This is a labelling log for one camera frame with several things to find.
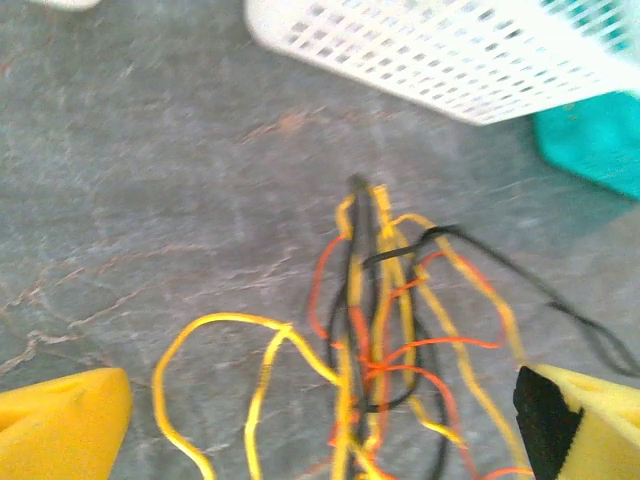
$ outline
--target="basket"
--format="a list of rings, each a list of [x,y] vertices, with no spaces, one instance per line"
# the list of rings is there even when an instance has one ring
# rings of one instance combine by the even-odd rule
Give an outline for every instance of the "basket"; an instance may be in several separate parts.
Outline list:
[[[272,50],[483,125],[640,90],[639,4],[246,0],[246,19]]]
[[[100,0],[29,0],[59,10],[82,11],[95,7]]]

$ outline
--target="red wire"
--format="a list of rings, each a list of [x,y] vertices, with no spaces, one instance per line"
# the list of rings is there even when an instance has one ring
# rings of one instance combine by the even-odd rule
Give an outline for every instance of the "red wire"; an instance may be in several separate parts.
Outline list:
[[[320,286],[322,284],[322,274],[324,273],[325,264],[331,256],[331,253],[342,240],[344,240],[344,237],[338,236],[329,242],[322,254],[320,254],[318,263],[316,263],[315,271],[313,272],[311,294],[309,295],[309,305],[307,308],[309,320],[311,321],[311,327],[316,332],[316,335],[318,335],[323,340],[326,340],[329,337],[329,334],[322,327],[322,325],[320,325],[320,321],[318,320],[318,316],[316,314],[318,296],[320,295]]]
[[[437,257],[443,256],[444,252],[439,251],[439,252],[433,252],[429,255],[427,255],[423,260],[422,260],[422,267],[423,268],[427,268],[428,265],[431,263],[431,261]],[[487,278],[480,273],[480,271],[466,258],[458,255],[458,258],[460,259],[461,262],[463,262],[472,272],[474,275],[476,275],[476,277],[478,278],[479,281],[481,281],[485,287],[489,290],[495,291],[493,286],[489,283],[489,281],[487,280]],[[436,344],[436,343],[455,343],[455,342],[459,342],[459,343],[470,343],[470,344],[474,344],[477,345],[479,347],[483,347],[483,348],[500,348],[503,344],[504,344],[504,340],[505,340],[505,329],[506,329],[506,321],[504,319],[504,317],[501,315],[501,325],[502,325],[502,329],[500,332],[500,336],[498,338],[498,341],[496,343],[489,343],[489,342],[484,342],[482,340],[477,340],[475,338],[469,338],[469,337],[445,337],[445,338],[441,338],[441,339],[434,339],[434,341],[426,341],[426,342],[413,342],[407,345],[404,345],[403,347],[401,347],[398,351],[395,352],[394,356],[392,357],[392,360],[388,360],[388,338],[389,338],[389,331],[388,331],[388,326],[389,326],[389,313],[391,312],[391,308],[393,307],[393,302],[396,300],[396,298],[398,298],[402,293],[404,293],[406,290],[413,288],[415,285],[417,285],[418,283],[421,282],[421,279],[414,279],[411,282],[408,282],[407,284],[396,288],[395,290],[393,290],[391,292],[391,295],[389,296],[389,306],[387,309],[387,316],[383,319],[383,328],[384,328],[384,333],[383,333],[383,354],[385,356],[385,364],[390,364],[393,360],[395,360],[397,357],[399,357],[400,355],[402,355],[402,353],[407,352],[408,350],[411,350],[412,348],[421,346],[421,345],[428,345],[428,344]],[[382,388],[383,388],[383,403],[388,403],[389,402],[389,389],[387,388],[388,385],[390,384],[390,373],[388,370],[384,369],[385,373],[383,374],[382,377]],[[373,446],[373,451],[375,452],[381,445],[382,445],[382,440],[384,437],[384,432],[385,432],[385,428],[386,428],[386,423],[387,423],[387,418],[388,418],[388,412],[387,411],[382,411],[380,412],[380,437],[378,439],[378,442],[376,442],[376,444]]]
[[[326,265],[326,262],[328,261],[329,257],[331,256],[331,253],[333,252],[333,250],[335,249],[335,247],[338,245],[338,243],[340,243],[342,240],[344,240],[344,237],[336,237],[333,240],[331,240],[331,242],[329,242],[329,244],[327,245],[327,247],[325,248],[325,250],[322,252],[322,254],[320,255],[320,257],[318,258],[318,262],[316,264],[316,268],[314,271],[314,275],[313,275],[313,283],[312,283],[312,287],[311,287],[311,294],[309,296],[309,304],[308,304],[308,314],[309,314],[309,319],[311,322],[311,326],[313,328],[313,330],[315,331],[315,333],[322,339],[327,339],[328,338],[328,334],[326,332],[326,330],[320,325],[320,322],[318,320],[317,314],[316,314],[316,308],[317,308],[317,302],[318,302],[318,297],[320,295],[320,286],[321,286],[321,281],[322,281],[322,275],[324,272],[324,268]],[[444,252],[434,252],[431,253],[429,255],[427,255],[424,260],[421,262],[423,268],[427,268],[427,266],[429,265],[429,263],[437,258],[444,255]],[[490,284],[490,282],[488,281],[488,279],[475,267],[475,265],[473,265],[469,260],[467,260],[466,258],[458,255],[457,256],[458,259],[460,261],[462,261],[471,271],[472,273],[476,276],[476,278],[487,288],[490,289],[492,291],[495,292],[495,289],[493,288],[493,286]],[[404,346],[402,346],[401,348],[399,348],[398,350],[396,350],[395,352],[393,352],[392,354],[388,354],[387,350],[388,350],[388,337],[389,337],[389,332],[388,332],[388,318],[389,318],[389,313],[391,312],[391,309],[393,307],[393,303],[395,302],[395,300],[402,295],[404,292],[406,292],[408,289],[413,288],[414,286],[416,286],[417,284],[419,284],[422,280],[421,279],[414,279],[411,282],[408,282],[405,285],[402,285],[398,288],[396,288],[395,290],[393,290],[391,292],[391,294],[389,295],[389,306],[388,306],[388,310],[387,310],[387,316],[383,319],[383,328],[384,328],[384,334],[383,334],[383,352],[384,352],[384,362],[382,364],[374,364],[370,362],[369,359],[369,332],[368,329],[366,327],[366,318],[364,317],[364,314],[362,313],[362,310],[358,307],[358,306],[353,306],[353,307],[349,307],[349,317],[351,319],[351,321],[353,322],[355,331],[356,331],[356,336],[358,338],[358,344],[359,344],[359,348],[360,351],[363,352],[363,356],[360,358],[360,361],[364,364],[364,367],[367,371],[367,374],[365,376],[365,382],[370,381],[371,377],[379,374],[378,372],[380,370],[382,370],[384,373],[382,373],[383,375],[383,398],[384,398],[384,403],[388,403],[388,395],[389,395],[389,389],[387,388],[387,386],[390,383],[390,373],[392,371],[396,371],[396,370],[409,370],[409,371],[414,371],[416,373],[420,373],[423,376],[427,377],[430,381],[432,381],[442,392],[443,397],[445,398],[445,403],[447,405],[447,409],[449,410],[449,416],[452,418],[452,423],[454,426],[454,430],[456,430],[456,432],[460,435],[460,425],[459,425],[459,419],[457,416],[457,407],[455,404],[455,400],[453,398],[453,395],[451,395],[450,390],[448,389],[448,387],[446,386],[446,384],[444,384],[444,382],[437,377],[436,375],[434,375],[431,372],[427,372],[426,370],[423,370],[419,367],[416,367],[414,365],[394,365],[391,366],[390,363],[393,362],[395,359],[397,359],[398,357],[400,357],[403,353],[407,352],[408,350],[411,350],[412,348],[417,348],[419,346],[422,345],[428,345],[428,344],[439,344],[439,343],[468,343],[468,344],[472,344],[472,345],[476,345],[479,347],[483,347],[483,348],[500,348],[503,344],[504,344],[504,339],[505,339],[505,320],[501,315],[501,332],[500,332],[500,336],[497,342],[485,342],[482,340],[478,340],[475,338],[470,338],[470,337],[441,337],[441,338],[433,338],[433,339],[427,339],[427,340],[420,340],[420,341],[416,341],[416,342],[411,342],[409,344],[406,344]],[[387,415],[388,415],[388,410],[383,410],[380,412],[380,438],[378,443],[373,447],[373,458],[375,458],[375,452],[376,450],[380,447],[380,445],[382,444],[383,438],[384,438],[384,433],[385,433],[385,426],[386,426],[386,420],[387,420]],[[357,415],[354,416],[352,419],[352,421],[357,422]],[[460,454],[467,466],[467,469],[469,470],[469,472],[471,473],[472,477],[474,479],[479,479],[480,477],[478,476],[478,473],[475,469],[475,466],[473,465],[473,460],[468,452],[468,450],[466,448],[462,448],[459,447],[460,450]],[[492,480],[494,478],[498,478],[500,476],[503,475],[508,475],[510,473],[525,473],[525,474],[531,474],[531,471],[528,469],[523,469],[523,468],[504,468],[504,469],[500,469],[500,470],[496,470],[495,472],[492,472],[490,474],[488,474],[487,476],[483,477],[482,480]]]
[[[485,475],[484,477],[482,477],[482,480],[493,480],[494,478],[502,477],[503,475],[516,475],[516,474],[531,475],[533,477],[533,472],[528,468],[508,467],[508,468],[501,468],[500,470],[496,470],[495,472],[491,472]]]
[[[451,418],[451,424],[452,424],[453,430],[462,438],[462,433],[460,428],[460,418],[458,417],[458,408],[456,406],[456,401],[453,398],[453,394],[451,393],[451,390],[449,390],[449,387],[447,387],[447,385],[442,381],[442,379],[440,379],[440,377],[438,377],[437,375],[434,375],[431,372],[428,372],[424,368],[420,368],[415,365],[391,365],[391,366],[386,366],[385,370],[386,371],[409,370],[409,371],[421,374],[422,376],[427,378],[431,383],[433,383],[438,388],[438,390],[440,390],[440,393],[444,398],[447,411],[449,412],[449,417]],[[376,375],[376,373],[377,372],[375,370],[370,371],[367,374],[367,377],[373,377]],[[458,450],[460,451],[460,456],[464,460],[467,470],[469,470],[469,472],[471,473],[472,478],[479,479],[480,477],[478,476],[478,472],[473,464],[473,460],[471,458],[471,455],[469,454],[469,450],[460,445],[458,446]]]

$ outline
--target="teal container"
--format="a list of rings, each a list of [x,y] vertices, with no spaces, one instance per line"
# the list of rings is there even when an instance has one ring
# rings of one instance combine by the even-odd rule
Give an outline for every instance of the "teal container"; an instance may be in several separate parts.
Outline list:
[[[640,100],[610,93],[534,115],[553,165],[640,199]]]

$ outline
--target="black wire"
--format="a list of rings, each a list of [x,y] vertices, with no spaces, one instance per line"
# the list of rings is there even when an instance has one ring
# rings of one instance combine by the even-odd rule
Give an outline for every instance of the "black wire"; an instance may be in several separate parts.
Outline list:
[[[355,332],[353,331],[353,325],[351,324],[348,312],[348,293],[351,291],[351,261],[353,259],[356,242],[358,241],[359,229],[360,229],[360,196],[361,193],[367,193],[366,183],[362,182],[362,179],[353,176],[349,179],[349,183],[352,189],[352,193],[354,196],[353,204],[351,206],[351,211],[349,213],[350,223],[351,223],[351,240],[347,244],[347,251],[345,252],[345,262],[344,262],[344,285],[345,285],[345,304],[347,308],[342,310],[342,323],[347,333],[347,339],[349,341],[349,345],[351,348],[349,349],[349,354],[353,355],[352,352],[358,350],[357,342],[355,341]],[[360,352],[361,355],[367,355],[368,352]],[[364,435],[366,430],[366,415],[367,404],[369,403],[369,395],[365,386],[365,381],[362,374],[362,368],[360,362],[358,361],[358,355],[355,355],[355,361],[352,362],[355,365],[356,370],[356,395],[358,398],[357,405],[358,410],[360,411],[360,415],[358,416],[358,424],[356,426],[355,432],[355,440],[359,444],[362,444],[364,441]],[[355,478],[356,474],[356,459],[353,452],[349,452],[349,458],[347,461],[347,471],[346,476],[347,480],[351,480]]]
[[[638,363],[631,351],[618,337],[615,336],[615,334],[611,330],[609,330],[602,324],[578,313],[578,311],[573,308],[569,304],[569,302],[567,302],[558,292],[556,292],[543,280],[528,272],[520,265],[512,262],[509,258],[504,256],[500,252],[495,251],[487,244],[476,239],[475,237],[472,237],[456,225],[442,225],[429,228],[423,232],[419,240],[413,245],[379,253],[377,255],[374,255],[373,257],[367,258],[363,263],[363,268],[366,268],[368,264],[373,264],[389,258],[394,258],[398,255],[413,254],[414,258],[417,258],[417,254],[419,253],[420,249],[443,234],[453,235],[465,241],[466,243],[469,243],[470,245],[478,248],[479,250],[482,250],[490,258],[525,279],[538,291],[549,297],[550,301],[547,303],[549,307],[554,308],[555,310],[562,312],[565,315],[568,315],[576,322],[583,337],[585,338],[591,349],[594,351],[595,355],[604,365],[618,374],[633,378],[640,378],[640,363]],[[609,346],[612,347],[613,350],[618,354],[623,365],[621,365],[609,352],[609,350],[605,346],[605,343],[608,343]]]
[[[348,257],[350,258],[350,253],[352,252],[352,250],[350,249],[350,252],[348,252]],[[403,255],[403,253],[396,253],[395,256],[401,256]],[[375,260],[373,259],[373,261],[367,261],[365,260],[363,262],[363,270],[365,271],[370,271],[372,268],[374,268],[377,264],[379,264],[379,262],[382,261],[380,260]],[[412,281],[415,276],[414,276],[414,270],[413,268],[409,268],[409,274],[407,275],[407,277],[409,278],[409,282]],[[423,339],[430,339],[432,338],[431,333],[429,332],[429,330],[427,329],[427,327],[419,320],[418,315],[415,311],[415,305],[416,305],[416,300],[414,298],[414,293],[412,289],[409,289],[410,292],[410,304],[411,304],[411,316],[412,316],[412,322],[413,322],[413,327],[414,330],[416,332],[416,340],[423,340]],[[338,318],[338,313],[340,312],[340,309],[342,309],[342,313],[343,315],[348,314],[347,309],[346,309],[346,295],[347,295],[347,284],[343,283],[341,288],[338,290],[338,293],[336,294],[334,301],[333,301],[333,305],[331,308],[331,314],[329,317],[329,324],[327,326],[327,333],[328,333],[328,338],[326,341],[326,353],[327,353],[327,362],[330,366],[330,368],[335,369],[336,366],[336,361],[335,361],[335,356],[334,356],[334,349],[332,347],[333,343],[334,343],[334,339],[335,339],[335,325],[336,325],[336,320]],[[350,328],[350,322],[347,320],[344,320],[344,316],[343,316],[343,321],[345,321],[347,328]],[[437,355],[437,349],[436,346],[433,344],[428,344],[425,345],[421,348],[425,348],[428,350],[428,355],[427,355],[427,365],[425,366],[427,370],[433,372],[435,375],[437,375],[438,377],[442,377],[442,374],[440,372],[440,366],[439,366],[439,361],[438,361],[438,355]],[[415,360],[415,365],[422,368],[422,356],[420,353],[421,348],[416,348],[415,349],[415,353],[416,353],[416,360]],[[366,407],[359,405],[359,408],[362,411],[366,411],[367,413],[371,413],[371,412],[380,412],[383,410],[392,410],[394,408],[397,408],[398,406],[400,406],[401,404],[403,404],[404,402],[406,402],[406,400],[413,394],[415,393],[417,387],[418,387],[418,383],[419,381],[422,379],[421,375],[417,375],[414,372],[413,375],[413,379],[411,384],[407,387],[407,389],[400,394],[397,398],[393,399],[392,401],[390,401],[389,403],[386,404],[381,404],[381,405],[377,405],[377,404],[371,404],[367,401],[366,403]],[[438,410],[438,415],[439,415],[439,422],[442,425],[447,425],[449,423],[449,418],[448,418],[448,413],[447,413],[447,409],[446,409],[446,405],[445,405],[445,401],[444,401],[444,397],[442,396],[442,394],[440,393],[440,391],[436,392],[436,398],[435,398],[435,402],[436,402],[436,408]],[[447,456],[448,456],[448,450],[449,450],[449,442],[447,440],[446,437],[444,436],[440,436],[439,438],[439,442],[438,442],[438,449],[436,451],[436,460],[433,464],[433,466],[431,467],[431,469],[429,470],[428,474],[425,476],[426,479],[428,480],[438,480],[440,478],[442,478],[443,475],[443,471],[444,468],[446,466],[446,462],[447,462]]]
[[[360,175],[353,175],[350,181],[353,185],[354,191],[356,192],[360,191],[360,192],[366,193],[366,195],[364,195],[364,209],[365,209],[365,215],[366,215],[365,239],[367,241],[366,257],[370,257],[371,255],[375,255],[376,253],[378,253],[377,239],[378,239],[379,228],[376,225],[376,215],[373,210],[373,199],[369,194],[369,184],[364,178],[362,178]],[[369,293],[371,295],[371,302],[369,303],[369,308],[365,311],[365,316],[368,320],[369,328],[372,328],[373,326],[373,320],[375,318],[375,314],[378,311],[378,307],[380,305],[379,273],[380,273],[380,268],[378,264],[375,264],[373,268],[367,269],[367,277],[369,279]]]

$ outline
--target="tangled wires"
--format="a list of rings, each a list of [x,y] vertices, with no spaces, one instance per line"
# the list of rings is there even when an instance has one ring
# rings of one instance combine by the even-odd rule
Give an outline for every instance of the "tangled wires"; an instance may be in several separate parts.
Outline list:
[[[509,474],[518,475],[520,479],[530,476],[531,471],[527,467],[519,438],[480,386],[467,352],[467,345],[497,349],[508,343],[515,363],[527,363],[515,317],[489,281],[471,262],[453,250],[445,236],[455,236],[471,244],[518,273],[549,298],[552,308],[577,322],[588,343],[606,365],[624,375],[640,376],[640,366],[620,340],[602,325],[577,313],[537,277],[458,227],[436,226],[416,214],[393,218],[384,186],[372,187],[358,176],[351,178],[350,185],[351,195],[336,210],[340,234],[318,259],[308,304],[311,325],[326,343],[326,363],[291,324],[239,313],[218,313],[195,320],[178,335],[158,362],[153,375],[154,413],[158,426],[169,441],[197,464],[203,478],[215,478],[213,467],[169,422],[163,375],[171,358],[195,329],[218,321],[252,323],[276,331],[263,357],[244,429],[247,463],[254,480],[262,478],[255,442],[260,409],[277,351],[285,340],[291,341],[314,370],[337,389],[334,406],[336,422],[329,440],[333,447],[332,480],[394,478],[377,466],[376,457],[387,435],[389,412],[403,403],[408,403],[421,425],[441,436],[434,452],[435,458],[424,478],[442,478],[449,443],[457,447],[474,480],[490,480]],[[424,228],[423,234],[414,243],[410,244],[400,231],[400,225],[405,222],[416,223]],[[338,288],[325,328],[316,313],[320,285],[325,265],[340,243],[346,244],[342,285]],[[432,243],[438,248],[423,254]],[[494,304],[501,319],[498,339],[486,341],[460,335],[447,310],[428,285],[427,268],[438,257],[448,259],[476,290]],[[419,318],[418,295],[433,311],[446,337],[433,337],[428,326]],[[390,327],[392,318],[398,319],[404,337],[403,345],[395,351],[391,351],[390,332],[398,331],[398,328]],[[514,467],[501,468],[485,475],[476,469],[460,428],[455,399],[441,378],[436,345],[443,343],[452,345],[463,380],[496,424],[511,452]],[[609,353],[606,343],[616,351],[618,358]],[[405,387],[393,395],[392,375],[396,371],[401,372]],[[423,379],[437,389],[437,420],[432,418],[417,396]]]

